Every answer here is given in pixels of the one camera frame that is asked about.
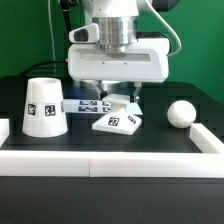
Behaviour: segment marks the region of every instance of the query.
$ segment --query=cable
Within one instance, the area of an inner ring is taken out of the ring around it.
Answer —
[[[52,46],[52,56],[53,60],[56,60],[55,55],[55,41],[54,41],[54,32],[53,32],[53,26],[52,26],[52,18],[51,18],[51,0],[48,0],[48,19],[49,19],[49,27],[50,27],[50,33],[51,33],[51,46]]]
[[[29,68],[27,68],[26,70],[22,71],[19,75],[22,77],[25,77],[27,75],[28,72],[38,68],[39,66],[43,66],[43,65],[49,65],[49,64],[56,64],[56,63],[65,63],[65,60],[53,60],[53,61],[44,61],[44,62],[40,62],[37,64],[34,64],[32,66],[30,66]]]
[[[149,7],[149,9],[152,11],[152,13],[160,20],[160,22],[170,31],[170,33],[173,35],[173,37],[175,38],[176,42],[177,42],[177,50],[168,54],[168,57],[173,57],[175,55],[177,55],[180,51],[181,51],[181,41],[180,38],[178,37],[178,35],[176,34],[176,32],[171,28],[171,26],[159,15],[159,13],[156,12],[156,10],[153,8],[153,6],[150,4],[149,0],[145,0],[147,6]]]

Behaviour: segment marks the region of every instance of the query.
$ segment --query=white edge rail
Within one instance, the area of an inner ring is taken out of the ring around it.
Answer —
[[[191,127],[203,153],[0,150],[0,176],[224,178],[223,144],[210,134]],[[208,140],[211,152],[203,143]]]

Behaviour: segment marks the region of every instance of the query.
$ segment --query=small white box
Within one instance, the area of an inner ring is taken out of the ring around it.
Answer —
[[[0,148],[9,136],[9,119],[0,119]]]

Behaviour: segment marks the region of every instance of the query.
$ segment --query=white plastic housing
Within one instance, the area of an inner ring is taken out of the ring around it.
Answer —
[[[125,54],[104,54],[98,44],[73,44],[68,53],[73,79],[163,82],[168,76],[169,41],[139,39]]]
[[[88,32],[88,41],[84,43],[96,43],[100,39],[99,34],[99,26],[96,23],[91,23],[90,25],[83,26],[81,28],[75,29],[69,33],[69,40],[72,43],[81,43],[80,41],[76,41],[74,38],[75,32],[79,32],[80,30],[86,30]]]
[[[136,0],[93,0],[92,17],[138,16]]]

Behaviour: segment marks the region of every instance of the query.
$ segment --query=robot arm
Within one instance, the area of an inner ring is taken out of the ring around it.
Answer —
[[[172,28],[159,16],[157,9],[172,8],[178,0],[82,0],[87,25],[70,32],[69,74],[75,80],[93,80],[98,93],[101,80],[134,82],[131,96],[110,94],[103,101],[112,103],[111,112],[95,122],[93,129],[132,135],[141,119],[129,114],[126,105],[137,102],[142,82],[163,82],[168,76],[168,56],[176,55],[181,44]],[[166,25],[178,42],[169,53],[167,38],[139,38],[139,9],[148,9]]]
[[[145,2],[154,10],[149,0],[82,2],[91,11],[93,23],[69,35],[74,43],[68,54],[73,79],[163,82],[167,78],[169,40],[137,37],[137,6]]]

